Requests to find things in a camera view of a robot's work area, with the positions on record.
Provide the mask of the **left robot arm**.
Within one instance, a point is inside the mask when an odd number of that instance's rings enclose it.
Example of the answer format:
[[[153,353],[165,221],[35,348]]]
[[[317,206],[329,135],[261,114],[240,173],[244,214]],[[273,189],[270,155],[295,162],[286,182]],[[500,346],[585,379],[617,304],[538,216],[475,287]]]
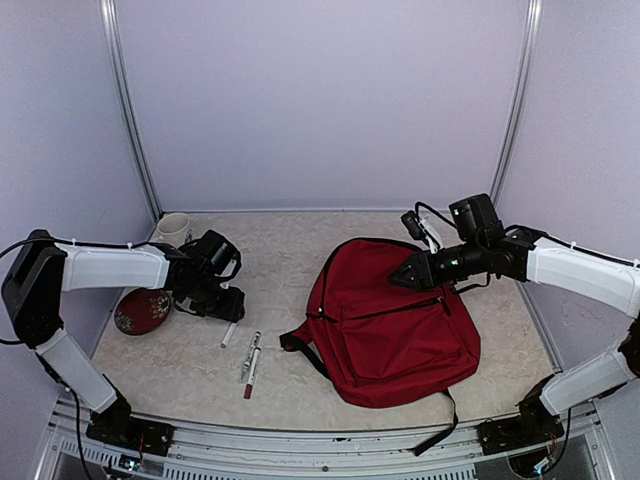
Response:
[[[12,245],[17,255],[1,284],[1,298],[17,341],[35,352],[52,377],[69,388],[115,442],[133,443],[140,424],[124,396],[94,366],[66,330],[63,294],[82,290],[163,290],[189,314],[230,323],[245,315],[245,294],[230,282],[239,250],[208,230],[179,247],[164,242],[101,244],[58,239],[34,230]]]

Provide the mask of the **white marker red cap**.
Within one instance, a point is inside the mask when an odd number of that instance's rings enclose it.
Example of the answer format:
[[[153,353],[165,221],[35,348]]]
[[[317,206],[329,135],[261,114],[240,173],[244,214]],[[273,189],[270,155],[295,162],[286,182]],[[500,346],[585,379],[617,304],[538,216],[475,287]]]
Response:
[[[225,334],[220,342],[220,346],[225,349],[229,343],[230,340],[232,339],[235,330],[236,330],[237,325],[235,323],[230,323],[225,331]]]

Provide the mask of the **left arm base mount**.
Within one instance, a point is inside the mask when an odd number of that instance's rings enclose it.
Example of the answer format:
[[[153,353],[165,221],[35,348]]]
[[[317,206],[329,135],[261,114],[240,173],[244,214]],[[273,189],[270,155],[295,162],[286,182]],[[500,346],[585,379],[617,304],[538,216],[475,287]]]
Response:
[[[166,457],[172,443],[174,427],[164,422],[131,417],[122,428],[107,427],[91,421],[86,435],[108,445]]]

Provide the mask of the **red backpack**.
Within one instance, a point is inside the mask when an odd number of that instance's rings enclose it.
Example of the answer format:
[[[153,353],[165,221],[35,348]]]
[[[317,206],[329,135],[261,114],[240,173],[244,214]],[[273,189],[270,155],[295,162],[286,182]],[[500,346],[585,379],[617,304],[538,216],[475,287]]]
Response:
[[[414,291],[390,281],[419,250],[381,238],[340,244],[313,285],[305,321],[279,338],[348,404],[383,409],[448,396],[477,371],[481,340],[460,296],[450,286]]]

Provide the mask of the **white marker black cap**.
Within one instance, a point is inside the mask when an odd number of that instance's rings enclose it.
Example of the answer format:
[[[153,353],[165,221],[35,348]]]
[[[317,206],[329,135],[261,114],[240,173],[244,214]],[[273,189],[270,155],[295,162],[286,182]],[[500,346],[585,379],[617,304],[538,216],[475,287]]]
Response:
[[[254,351],[259,346],[260,339],[261,339],[261,332],[256,331],[253,334],[253,337],[250,341],[249,348],[242,365],[242,371],[241,371],[241,377],[240,377],[241,382],[245,382],[248,378]]]

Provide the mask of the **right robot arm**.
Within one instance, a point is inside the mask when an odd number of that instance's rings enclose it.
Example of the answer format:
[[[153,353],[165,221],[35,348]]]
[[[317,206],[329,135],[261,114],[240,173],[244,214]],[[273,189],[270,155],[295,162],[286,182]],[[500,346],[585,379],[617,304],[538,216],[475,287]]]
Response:
[[[458,234],[447,247],[416,202],[401,222],[424,248],[409,255],[389,277],[415,291],[453,286],[474,275],[507,277],[520,289],[561,371],[534,386],[519,404],[511,426],[523,444],[535,442],[551,419],[596,398],[605,398],[639,378],[639,262],[581,247],[523,225],[504,226],[487,194],[474,195],[436,216]],[[569,364],[561,348],[572,333],[601,333],[604,316],[627,317],[618,338],[606,335],[600,351]]]

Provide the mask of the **white marker dark-red cap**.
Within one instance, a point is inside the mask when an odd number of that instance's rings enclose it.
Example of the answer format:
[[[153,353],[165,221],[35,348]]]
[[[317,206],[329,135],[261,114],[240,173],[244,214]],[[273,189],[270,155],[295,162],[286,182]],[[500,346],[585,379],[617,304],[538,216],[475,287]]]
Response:
[[[252,355],[248,377],[245,384],[245,389],[243,394],[243,398],[245,400],[249,400],[251,398],[260,358],[261,358],[261,348],[256,347]]]

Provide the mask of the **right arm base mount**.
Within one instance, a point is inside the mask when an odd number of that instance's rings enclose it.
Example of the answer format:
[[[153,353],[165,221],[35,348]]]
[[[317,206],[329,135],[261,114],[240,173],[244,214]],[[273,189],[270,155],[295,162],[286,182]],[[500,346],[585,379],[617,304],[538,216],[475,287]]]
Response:
[[[483,454],[493,455],[560,438],[565,431],[558,420],[527,426],[520,417],[510,417],[482,422],[477,426],[477,434]]]

